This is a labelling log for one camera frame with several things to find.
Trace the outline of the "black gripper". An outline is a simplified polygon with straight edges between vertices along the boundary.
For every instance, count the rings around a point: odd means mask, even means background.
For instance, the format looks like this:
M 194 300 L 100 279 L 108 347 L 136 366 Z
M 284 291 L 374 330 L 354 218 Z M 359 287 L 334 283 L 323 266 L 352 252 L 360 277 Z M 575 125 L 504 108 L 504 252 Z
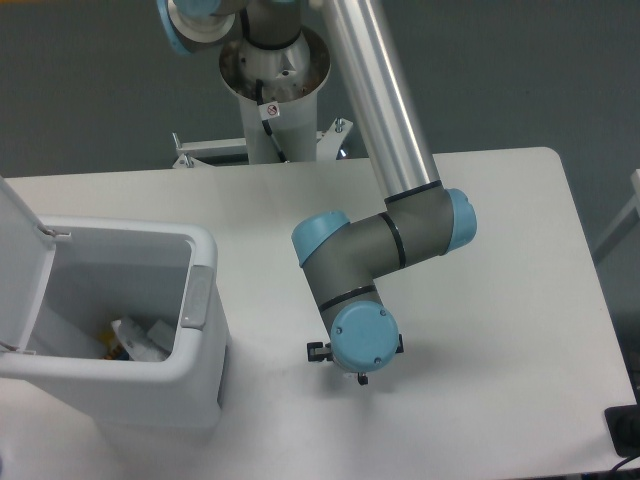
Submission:
M 364 372 L 364 371 L 360 372 L 360 371 L 358 371 L 358 372 L 356 372 L 355 370 L 348 369 L 339 360 L 336 360 L 334 358 L 331 342 L 326 342 L 326 343 L 323 343 L 323 342 L 309 342 L 306 345 L 306 351 L 307 351 L 307 361 L 308 362 L 331 361 L 334 364 L 336 364 L 339 368 L 344 370 L 346 373 L 357 375 L 357 382 L 358 382 L 359 385 L 366 386 L 369 383 L 369 379 L 368 379 L 367 375 L 370 374 L 372 371 L 369 371 L 369 372 Z M 403 335 L 399 334 L 399 340 L 398 340 L 398 345 L 397 345 L 395 354 L 402 354 L 402 353 L 404 353 L 404 340 L 403 340 Z

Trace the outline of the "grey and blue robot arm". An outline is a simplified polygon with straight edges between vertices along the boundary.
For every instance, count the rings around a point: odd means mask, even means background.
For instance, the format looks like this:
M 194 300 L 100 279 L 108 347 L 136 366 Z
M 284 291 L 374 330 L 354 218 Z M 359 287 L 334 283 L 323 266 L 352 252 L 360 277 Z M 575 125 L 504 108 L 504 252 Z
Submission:
M 303 20 L 306 8 L 325 32 Z M 306 347 L 366 384 L 404 350 L 380 278 L 469 244 L 477 217 L 442 183 L 406 92 L 378 1 L 160 1 L 169 45 L 182 55 L 219 47 L 252 164 L 333 163 L 338 144 L 317 126 L 319 93 L 338 71 L 376 185 L 359 216 L 332 207 L 296 225 L 291 242 L 326 337 Z

